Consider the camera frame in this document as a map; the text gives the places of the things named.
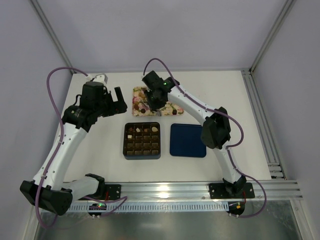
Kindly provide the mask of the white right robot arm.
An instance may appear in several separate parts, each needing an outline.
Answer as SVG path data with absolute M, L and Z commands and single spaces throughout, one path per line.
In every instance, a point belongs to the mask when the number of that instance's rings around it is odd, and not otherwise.
M 213 109 L 191 95 L 172 75 L 164 80 L 155 71 L 150 71 L 141 79 L 146 86 L 144 94 L 151 110 L 160 109 L 170 102 L 198 121 L 202 126 L 202 143 L 213 150 L 219 162 L 225 191 L 231 197 L 240 195 L 247 179 L 237 169 L 231 153 L 233 145 L 228 144 L 231 140 L 230 121 L 236 120 L 228 115 L 225 108 Z

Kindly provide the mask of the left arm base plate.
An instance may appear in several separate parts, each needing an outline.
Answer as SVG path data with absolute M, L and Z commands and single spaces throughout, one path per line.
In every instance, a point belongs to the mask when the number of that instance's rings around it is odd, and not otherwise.
M 104 194 L 102 199 L 105 201 L 115 201 L 121 198 L 121 189 L 120 184 L 105 184 Z

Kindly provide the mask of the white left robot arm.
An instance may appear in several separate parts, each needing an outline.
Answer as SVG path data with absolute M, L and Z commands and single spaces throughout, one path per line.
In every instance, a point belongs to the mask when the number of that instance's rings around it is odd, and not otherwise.
M 72 202 L 90 197 L 100 199 L 105 194 L 105 179 L 88 173 L 83 178 L 64 182 L 67 169 L 80 143 L 99 117 L 110 117 L 127 111 L 121 88 L 115 87 L 117 101 L 101 82 L 88 81 L 82 87 L 79 105 L 69 106 L 62 117 L 62 132 L 44 164 L 31 181 L 24 180 L 20 191 L 33 205 L 64 215 Z

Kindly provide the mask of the blue chocolate box with tray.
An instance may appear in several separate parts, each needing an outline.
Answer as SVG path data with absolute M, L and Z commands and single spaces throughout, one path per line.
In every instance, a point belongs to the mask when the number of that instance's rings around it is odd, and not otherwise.
M 124 126 L 122 154 L 126 160 L 157 160 L 161 157 L 161 126 L 158 122 L 128 122 Z

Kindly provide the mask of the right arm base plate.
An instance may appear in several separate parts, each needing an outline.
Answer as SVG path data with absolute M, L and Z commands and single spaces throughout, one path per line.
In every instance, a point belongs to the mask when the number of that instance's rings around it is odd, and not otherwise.
M 234 190 L 231 187 L 227 187 L 224 183 L 210 183 L 208 185 L 208 192 L 211 199 L 254 199 L 255 192 L 253 185 L 246 182 L 240 190 Z

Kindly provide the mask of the white oval chocolate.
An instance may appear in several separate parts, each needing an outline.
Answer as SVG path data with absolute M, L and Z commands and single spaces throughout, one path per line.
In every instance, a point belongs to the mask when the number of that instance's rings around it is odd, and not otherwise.
M 152 130 L 152 132 L 158 132 L 159 131 L 159 129 L 157 127 L 154 127 L 154 126 L 151 128 L 151 130 Z

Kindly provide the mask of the blue box lid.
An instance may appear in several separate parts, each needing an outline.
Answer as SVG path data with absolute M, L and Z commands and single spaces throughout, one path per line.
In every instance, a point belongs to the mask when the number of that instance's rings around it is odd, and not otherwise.
M 201 141 L 201 133 L 201 125 L 173 123 L 170 127 L 170 155 L 204 158 L 207 155 L 207 147 Z

